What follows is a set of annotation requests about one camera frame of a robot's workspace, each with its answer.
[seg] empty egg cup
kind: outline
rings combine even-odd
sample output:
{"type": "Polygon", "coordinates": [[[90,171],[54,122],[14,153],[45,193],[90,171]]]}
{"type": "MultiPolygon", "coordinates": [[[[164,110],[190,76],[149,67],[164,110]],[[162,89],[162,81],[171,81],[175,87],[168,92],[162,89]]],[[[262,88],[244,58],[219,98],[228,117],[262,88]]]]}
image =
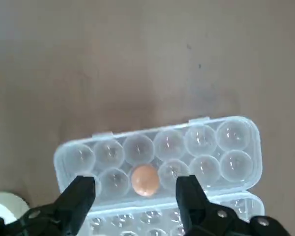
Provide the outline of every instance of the empty egg cup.
{"type": "Polygon", "coordinates": [[[249,125],[241,120],[229,120],[216,130],[216,142],[224,151],[244,150],[250,142],[249,125]]]}
{"type": "Polygon", "coordinates": [[[167,236],[167,233],[162,229],[148,230],[146,236],[167,236]]]}
{"type": "Polygon", "coordinates": [[[212,154],[217,147],[215,132],[207,125],[192,126],[185,134],[185,144],[193,156],[212,154]]]}
{"type": "Polygon", "coordinates": [[[154,145],[152,140],[141,134],[126,138],[123,143],[125,160],[133,165],[150,163],[154,158],[154,145]]]}
{"type": "Polygon", "coordinates": [[[161,185],[174,192],[176,189],[176,180],[179,176],[188,176],[188,166],[177,159],[172,159],[164,162],[158,169],[158,176],[160,178],[161,185]]]}
{"type": "Polygon", "coordinates": [[[124,231],[124,232],[121,232],[120,236],[138,236],[138,235],[133,231],[124,231]]]}
{"type": "Polygon", "coordinates": [[[145,211],[141,214],[140,221],[142,223],[153,225],[161,222],[162,214],[156,210],[145,211]]]}
{"type": "Polygon", "coordinates": [[[64,166],[68,173],[91,171],[95,164],[94,152],[86,145],[74,144],[63,147],[64,166]]]}
{"type": "Polygon", "coordinates": [[[126,228],[133,224],[134,218],[131,214],[122,214],[113,216],[111,219],[112,225],[118,228],[126,228]]]}
{"type": "Polygon", "coordinates": [[[210,155],[202,155],[193,159],[189,165],[202,187],[211,187],[221,176],[220,163],[210,155]]]}
{"type": "Polygon", "coordinates": [[[103,186],[102,197],[117,198],[124,196],[129,191],[130,182],[128,175],[117,168],[110,168],[99,175],[103,186]]]}
{"type": "Polygon", "coordinates": [[[221,157],[220,168],[224,179],[230,182],[241,182],[251,175],[253,161],[246,152],[232,150],[221,157]]]}
{"type": "Polygon", "coordinates": [[[96,166],[102,170],[119,168],[124,161],[124,151],[120,143],[115,140],[99,141],[94,145],[96,166]]]}
{"type": "Polygon", "coordinates": [[[155,155],[162,161],[179,159],[185,154],[182,134],[177,130],[164,130],[154,138],[155,155]]]}
{"type": "Polygon", "coordinates": [[[170,236],[184,236],[185,230],[182,225],[177,225],[175,228],[171,230],[170,236]]]}

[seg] egg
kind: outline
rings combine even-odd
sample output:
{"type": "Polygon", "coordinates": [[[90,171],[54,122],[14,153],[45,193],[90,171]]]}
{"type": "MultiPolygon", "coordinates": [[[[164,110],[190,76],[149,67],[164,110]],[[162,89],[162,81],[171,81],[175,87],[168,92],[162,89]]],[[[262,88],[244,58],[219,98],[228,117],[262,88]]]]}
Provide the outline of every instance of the egg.
{"type": "Polygon", "coordinates": [[[160,184],[157,170],[149,164],[138,166],[132,173],[131,184],[137,194],[152,196],[160,184]]]}

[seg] tabletop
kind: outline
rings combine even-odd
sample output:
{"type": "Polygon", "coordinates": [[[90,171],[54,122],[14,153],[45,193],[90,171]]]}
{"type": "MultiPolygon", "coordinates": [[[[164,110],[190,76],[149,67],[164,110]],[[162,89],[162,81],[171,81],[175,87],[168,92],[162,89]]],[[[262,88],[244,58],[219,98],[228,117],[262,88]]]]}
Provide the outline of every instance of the tabletop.
{"type": "Polygon", "coordinates": [[[61,143],[241,115],[251,190],[295,235],[295,0],[1,0],[0,191],[59,195],[61,143]]]}

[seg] plastic tray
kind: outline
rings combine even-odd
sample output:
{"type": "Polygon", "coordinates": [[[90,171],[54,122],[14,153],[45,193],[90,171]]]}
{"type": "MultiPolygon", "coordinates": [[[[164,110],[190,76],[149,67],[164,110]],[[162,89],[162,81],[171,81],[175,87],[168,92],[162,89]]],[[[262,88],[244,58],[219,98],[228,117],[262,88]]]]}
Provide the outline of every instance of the plastic tray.
{"type": "MultiPolygon", "coordinates": [[[[254,215],[264,215],[262,201],[243,191],[212,197],[214,203],[231,207],[239,218],[249,221],[254,215]]],[[[182,236],[183,227],[177,204],[152,207],[147,211],[119,214],[90,213],[79,232],[80,236],[182,236]]]]}
{"type": "Polygon", "coordinates": [[[208,196],[252,187],[262,173],[260,135],[244,117],[200,118],[70,141],[57,149],[54,165],[61,192],[76,175],[93,176],[97,196],[91,211],[123,211],[174,203],[180,175],[195,174],[208,196]],[[133,170],[147,163],[161,183],[151,197],[138,195],[130,182],[133,170]]]}

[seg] clear plastic egg carton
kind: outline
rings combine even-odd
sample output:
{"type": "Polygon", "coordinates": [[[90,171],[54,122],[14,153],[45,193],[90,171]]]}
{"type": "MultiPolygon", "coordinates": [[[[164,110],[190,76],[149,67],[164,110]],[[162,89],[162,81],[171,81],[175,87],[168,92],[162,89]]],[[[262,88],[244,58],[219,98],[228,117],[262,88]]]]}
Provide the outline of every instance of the clear plastic egg carton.
{"type": "MultiPolygon", "coordinates": [[[[230,207],[239,218],[249,221],[252,216],[264,215],[262,201],[249,192],[222,195],[210,201],[230,207]]],[[[149,210],[120,214],[100,215],[90,213],[81,229],[80,236],[183,236],[177,204],[151,207],[149,210]]]]}
{"type": "Polygon", "coordinates": [[[195,174],[213,196],[246,190],[262,173],[259,131],[244,117],[96,134],[61,145],[54,165],[61,192],[77,175],[95,178],[91,211],[174,203],[178,176],[195,174]],[[159,176],[160,187],[150,197],[137,194],[131,184],[133,170],[143,164],[152,165],[159,176]]]}

